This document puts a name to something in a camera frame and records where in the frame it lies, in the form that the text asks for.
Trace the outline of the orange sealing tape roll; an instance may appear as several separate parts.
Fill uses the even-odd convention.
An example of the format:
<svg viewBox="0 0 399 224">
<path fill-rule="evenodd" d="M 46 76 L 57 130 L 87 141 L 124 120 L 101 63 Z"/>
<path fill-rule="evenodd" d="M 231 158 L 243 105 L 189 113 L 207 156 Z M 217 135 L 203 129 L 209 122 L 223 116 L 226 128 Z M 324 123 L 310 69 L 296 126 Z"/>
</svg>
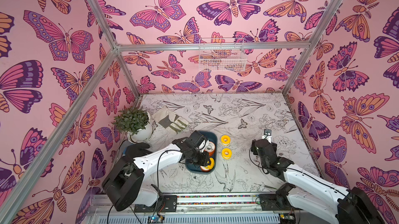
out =
<svg viewBox="0 0 399 224">
<path fill-rule="evenodd" d="M 216 145 L 213 142 L 208 142 L 204 148 L 204 151 L 208 152 L 209 156 L 213 156 L 216 151 Z"/>
<path fill-rule="evenodd" d="M 229 160 L 232 158 L 232 151 L 229 148 L 224 148 L 221 151 L 221 156 L 225 159 L 225 160 Z"/>
</svg>

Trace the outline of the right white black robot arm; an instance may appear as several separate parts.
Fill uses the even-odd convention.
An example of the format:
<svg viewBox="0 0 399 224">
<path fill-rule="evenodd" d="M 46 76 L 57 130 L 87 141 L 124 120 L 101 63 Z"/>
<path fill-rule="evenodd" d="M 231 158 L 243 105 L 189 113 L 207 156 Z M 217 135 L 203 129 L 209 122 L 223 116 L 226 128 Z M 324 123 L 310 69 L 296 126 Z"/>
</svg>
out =
<svg viewBox="0 0 399 224">
<path fill-rule="evenodd" d="M 348 189 L 308 173 L 293 161 L 277 156 L 275 143 L 254 140 L 250 153 L 259 167 L 284 181 L 279 188 L 282 205 L 305 210 L 330 224 L 383 224 L 377 208 L 360 188 Z"/>
</svg>

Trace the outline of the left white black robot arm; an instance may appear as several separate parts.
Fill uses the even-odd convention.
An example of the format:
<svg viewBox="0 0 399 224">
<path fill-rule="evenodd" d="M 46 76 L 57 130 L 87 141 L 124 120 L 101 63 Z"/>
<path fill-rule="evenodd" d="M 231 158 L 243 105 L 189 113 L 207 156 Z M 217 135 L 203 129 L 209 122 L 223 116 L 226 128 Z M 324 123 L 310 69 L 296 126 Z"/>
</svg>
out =
<svg viewBox="0 0 399 224">
<path fill-rule="evenodd" d="M 211 156 L 206 151 L 210 142 L 207 132 L 196 130 L 189 137 L 176 139 L 155 152 L 149 151 L 149 144 L 130 145 L 103 181 L 103 191 L 118 212 L 132 205 L 143 205 L 157 212 L 165 200 L 159 183 L 149 181 L 151 176 L 181 161 L 197 166 L 210 165 Z"/>
</svg>

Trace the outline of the yellow sealing tape roll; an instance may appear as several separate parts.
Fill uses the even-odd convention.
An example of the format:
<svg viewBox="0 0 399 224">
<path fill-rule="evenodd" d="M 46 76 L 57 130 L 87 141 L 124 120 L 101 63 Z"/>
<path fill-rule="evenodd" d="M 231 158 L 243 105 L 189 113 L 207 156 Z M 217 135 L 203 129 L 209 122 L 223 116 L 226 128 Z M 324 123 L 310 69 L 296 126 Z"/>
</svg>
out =
<svg viewBox="0 0 399 224">
<path fill-rule="evenodd" d="M 230 136 L 228 136 L 228 135 L 223 135 L 223 136 L 221 136 L 221 143 L 224 145 L 224 146 L 229 146 L 230 145 L 230 143 L 231 143 L 231 137 Z"/>
<path fill-rule="evenodd" d="M 210 160 L 210 162 L 207 166 L 201 166 L 202 172 L 210 172 L 214 168 L 215 160 L 213 158 L 210 158 L 209 160 Z"/>
</svg>

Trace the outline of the teal plastic storage tray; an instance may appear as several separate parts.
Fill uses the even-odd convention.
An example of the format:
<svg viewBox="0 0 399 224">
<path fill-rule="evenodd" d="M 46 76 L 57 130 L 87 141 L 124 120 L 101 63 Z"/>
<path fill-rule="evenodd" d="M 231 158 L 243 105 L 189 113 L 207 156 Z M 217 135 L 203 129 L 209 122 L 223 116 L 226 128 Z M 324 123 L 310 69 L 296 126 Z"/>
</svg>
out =
<svg viewBox="0 0 399 224">
<path fill-rule="evenodd" d="M 205 140 L 200 144 L 200 148 L 202 148 L 202 153 L 201 153 L 201 158 L 213 158 L 215 160 L 215 166 L 210 172 L 202 172 L 201 171 L 201 166 L 197 164 L 190 163 L 188 161 L 185 161 L 185 166 L 186 169 L 192 173 L 197 173 L 197 174 L 210 174 L 211 172 L 214 171 L 217 163 L 217 144 L 218 144 L 218 138 L 217 136 L 212 133 L 212 132 L 207 132 L 200 130 L 199 133 L 204 136 Z M 205 146 L 208 144 L 208 142 L 213 142 L 216 145 L 216 151 L 213 154 L 213 156 L 209 156 L 208 152 L 204 151 Z"/>
</svg>

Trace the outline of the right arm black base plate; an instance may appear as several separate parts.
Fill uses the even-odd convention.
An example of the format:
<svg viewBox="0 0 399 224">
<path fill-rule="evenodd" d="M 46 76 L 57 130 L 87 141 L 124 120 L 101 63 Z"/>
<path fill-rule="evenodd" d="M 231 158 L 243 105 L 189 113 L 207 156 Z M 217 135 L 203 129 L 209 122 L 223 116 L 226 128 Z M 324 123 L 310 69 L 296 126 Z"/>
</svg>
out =
<svg viewBox="0 0 399 224">
<path fill-rule="evenodd" d="M 259 200 L 260 200 L 260 206 L 263 211 L 291 210 L 292 208 L 287 197 L 280 194 L 275 194 L 275 193 L 260 194 Z"/>
</svg>

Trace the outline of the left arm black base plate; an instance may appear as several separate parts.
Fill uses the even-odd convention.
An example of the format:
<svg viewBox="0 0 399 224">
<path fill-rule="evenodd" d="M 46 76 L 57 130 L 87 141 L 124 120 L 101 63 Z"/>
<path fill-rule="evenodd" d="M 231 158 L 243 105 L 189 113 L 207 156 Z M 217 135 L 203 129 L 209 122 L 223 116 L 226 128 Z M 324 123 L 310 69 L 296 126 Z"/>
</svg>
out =
<svg viewBox="0 0 399 224">
<path fill-rule="evenodd" d="M 161 196 L 158 201 L 151 206 L 146 206 L 143 204 L 135 205 L 134 211 L 137 213 L 152 213 L 155 212 L 175 212 L 177 209 L 177 199 L 176 195 Z"/>
</svg>

